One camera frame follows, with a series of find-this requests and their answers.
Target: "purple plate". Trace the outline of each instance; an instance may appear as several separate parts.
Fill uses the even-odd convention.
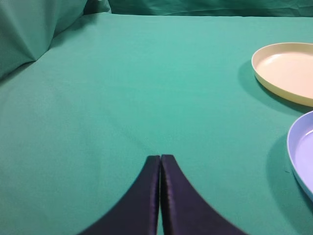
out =
[[[287,148],[294,175],[313,201],[313,111],[293,123],[288,132]]]

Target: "plate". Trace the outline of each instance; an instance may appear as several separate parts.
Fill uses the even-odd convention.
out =
[[[313,201],[313,111],[293,123],[287,136],[287,149],[294,175]]]
[[[313,44],[272,44],[257,50],[251,62],[256,78],[265,88],[313,107]]]

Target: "green tablecloth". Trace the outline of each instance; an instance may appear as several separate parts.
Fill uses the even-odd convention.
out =
[[[247,233],[311,234],[313,206],[285,143],[311,109],[265,91],[250,58],[268,44],[311,42],[312,24],[82,17],[0,85],[1,233],[73,235],[114,205],[147,155],[170,153]]]

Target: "green fabric backdrop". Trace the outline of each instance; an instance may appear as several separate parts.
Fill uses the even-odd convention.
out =
[[[109,0],[112,12],[135,15],[313,16],[312,0]]]
[[[0,79],[18,66],[37,60],[52,38],[84,11],[87,0],[0,1]],[[85,12],[110,11],[107,0],[89,0]]]
[[[267,92],[250,63],[268,44],[311,42],[312,24],[82,16],[0,86],[2,234],[75,235],[120,199],[147,155],[170,153],[249,234],[312,235],[313,203],[286,149],[311,108]]]

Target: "yellow plate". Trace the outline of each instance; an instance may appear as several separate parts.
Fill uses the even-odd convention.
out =
[[[313,44],[272,44],[257,50],[251,62],[256,78],[265,88],[313,107]]]

